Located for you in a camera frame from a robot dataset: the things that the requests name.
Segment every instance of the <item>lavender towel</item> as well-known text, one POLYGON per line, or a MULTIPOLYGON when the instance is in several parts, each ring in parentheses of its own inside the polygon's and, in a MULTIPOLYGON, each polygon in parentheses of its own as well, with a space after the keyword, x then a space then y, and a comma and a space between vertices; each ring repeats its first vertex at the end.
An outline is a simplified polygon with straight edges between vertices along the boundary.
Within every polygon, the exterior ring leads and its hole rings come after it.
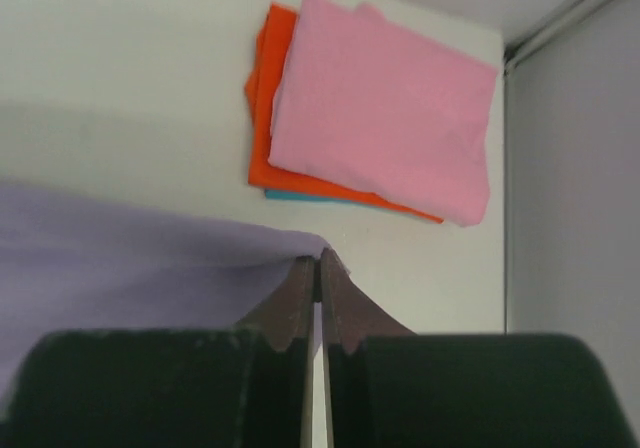
POLYGON ((0 394, 47 332, 229 326, 326 246, 0 180, 0 394))

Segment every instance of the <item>gray panel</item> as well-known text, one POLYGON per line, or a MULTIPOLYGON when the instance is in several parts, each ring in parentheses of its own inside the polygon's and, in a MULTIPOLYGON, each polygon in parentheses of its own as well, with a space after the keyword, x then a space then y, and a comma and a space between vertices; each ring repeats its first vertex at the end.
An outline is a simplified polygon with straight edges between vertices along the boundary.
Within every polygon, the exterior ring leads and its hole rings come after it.
POLYGON ((584 339, 640 433, 640 0, 619 0, 508 86, 510 331, 584 339))

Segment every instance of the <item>folded orange cloth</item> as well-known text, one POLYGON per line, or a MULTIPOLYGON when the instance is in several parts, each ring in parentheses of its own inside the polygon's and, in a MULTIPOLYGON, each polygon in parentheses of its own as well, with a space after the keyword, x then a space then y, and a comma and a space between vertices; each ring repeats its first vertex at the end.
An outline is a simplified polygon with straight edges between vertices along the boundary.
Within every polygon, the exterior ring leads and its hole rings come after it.
POLYGON ((350 190, 318 178, 275 168, 269 164, 273 97, 282 78, 287 51, 293 38, 297 19, 298 15, 295 11, 274 3, 269 9, 264 27, 256 38, 254 69, 244 86, 254 125, 249 184, 271 190, 294 191, 306 195, 355 201, 411 213, 442 223, 441 218, 390 203, 373 193, 350 190))

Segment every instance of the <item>lavender cloth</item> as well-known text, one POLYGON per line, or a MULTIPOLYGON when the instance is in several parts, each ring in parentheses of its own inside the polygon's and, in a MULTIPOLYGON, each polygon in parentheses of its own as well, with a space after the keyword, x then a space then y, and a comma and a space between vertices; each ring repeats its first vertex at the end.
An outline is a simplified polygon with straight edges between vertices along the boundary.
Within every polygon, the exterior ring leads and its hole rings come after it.
POLYGON ((0 394, 49 331, 229 326, 326 246, 0 180, 0 394))

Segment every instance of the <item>table surface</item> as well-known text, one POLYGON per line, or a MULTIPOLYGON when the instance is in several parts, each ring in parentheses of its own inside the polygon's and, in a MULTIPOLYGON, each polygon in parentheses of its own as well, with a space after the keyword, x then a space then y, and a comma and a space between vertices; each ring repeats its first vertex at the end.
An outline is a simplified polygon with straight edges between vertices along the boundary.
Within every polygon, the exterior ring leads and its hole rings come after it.
MULTIPOLYGON (((334 1, 371 2, 392 21, 502 64, 498 32, 396 0, 334 1)), ((242 86, 270 2, 0 0, 0 175, 318 233, 409 328, 502 331, 501 80, 487 134, 492 194, 479 226, 268 201, 246 181, 251 124, 242 86)))

